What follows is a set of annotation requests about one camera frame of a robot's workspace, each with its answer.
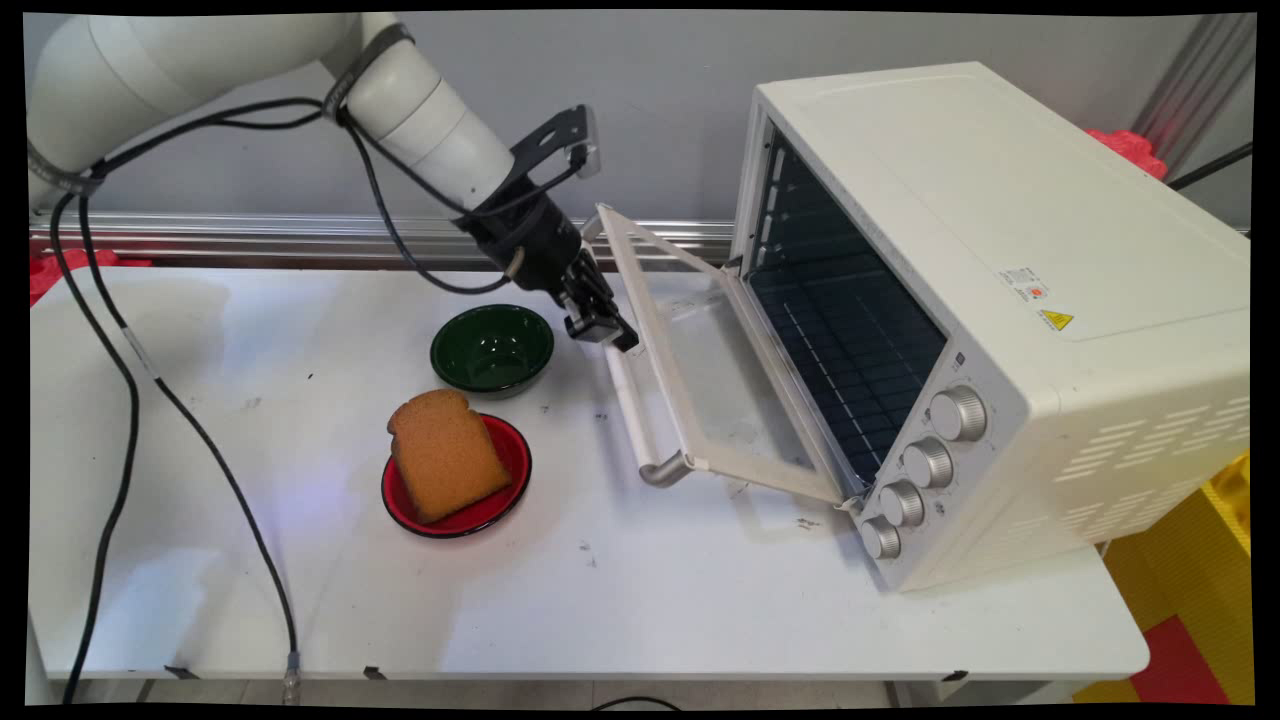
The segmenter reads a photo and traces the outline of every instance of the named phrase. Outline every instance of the table surface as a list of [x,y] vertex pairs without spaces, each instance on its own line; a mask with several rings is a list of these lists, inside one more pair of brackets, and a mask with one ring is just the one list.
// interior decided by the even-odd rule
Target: table surface
[[[571,341],[544,293],[447,295],[406,272],[104,273],[236,471],[306,676],[1050,679],[1147,662],[1092,550],[891,593],[850,518],[822,503],[710,475],[644,484],[602,348]],[[87,270],[76,277],[110,325]],[[686,278],[655,275],[657,293]],[[556,331],[531,389],[474,401],[529,439],[529,492],[481,533],[420,538],[380,500],[387,419],[440,387],[434,332],[486,302],[532,307]],[[284,623],[234,496],[110,334],[138,377],[142,430],[86,676],[279,678]],[[127,433],[124,384],[59,283],[31,311],[28,603],[52,678],[74,659]]]

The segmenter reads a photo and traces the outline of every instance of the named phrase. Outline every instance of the warning label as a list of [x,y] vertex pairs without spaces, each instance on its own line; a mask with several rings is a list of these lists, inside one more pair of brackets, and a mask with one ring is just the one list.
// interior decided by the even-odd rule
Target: warning label
[[1052,310],[1041,310],[1041,316],[1053,327],[1055,331],[1061,331],[1068,323],[1075,319],[1075,315],[1068,315],[1065,313],[1053,313]]
[[1005,281],[1005,284],[1012,288],[1012,291],[1023,299],[1023,302],[1032,302],[1048,297],[1048,286],[1046,286],[1044,282],[1039,279],[1039,275],[1037,275],[1030,268],[1014,268],[1011,270],[1001,270],[997,274],[1000,275],[1000,279]]

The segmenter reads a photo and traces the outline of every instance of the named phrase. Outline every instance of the oven door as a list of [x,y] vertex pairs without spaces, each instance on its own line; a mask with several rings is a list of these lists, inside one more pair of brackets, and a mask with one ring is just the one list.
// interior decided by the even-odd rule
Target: oven door
[[[607,205],[596,209],[641,341],[626,354],[605,350],[640,475],[666,487],[705,470],[837,506],[850,501],[822,420],[736,273]],[[698,272],[646,274],[636,242]]]

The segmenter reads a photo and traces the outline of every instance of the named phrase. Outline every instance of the red plate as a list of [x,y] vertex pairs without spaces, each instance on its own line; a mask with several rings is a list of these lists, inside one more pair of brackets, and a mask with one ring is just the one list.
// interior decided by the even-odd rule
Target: red plate
[[484,420],[485,429],[489,430],[493,448],[498,451],[498,461],[507,469],[507,474],[513,482],[452,515],[445,515],[430,524],[422,524],[417,519],[417,510],[408,497],[408,491],[404,489],[404,480],[401,478],[399,469],[396,468],[396,459],[390,457],[383,470],[383,505],[387,506],[387,512],[399,527],[426,538],[470,536],[500,520],[524,497],[525,488],[529,487],[529,475],[534,470],[534,456],[529,452],[525,436],[500,418],[485,414],[480,414],[480,418]]

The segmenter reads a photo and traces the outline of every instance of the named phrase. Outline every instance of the toast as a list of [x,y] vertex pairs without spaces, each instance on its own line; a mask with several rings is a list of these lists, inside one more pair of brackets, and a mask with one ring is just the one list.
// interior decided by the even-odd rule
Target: toast
[[422,523],[434,523],[511,484],[484,420],[456,389],[401,405],[387,423],[392,456]]

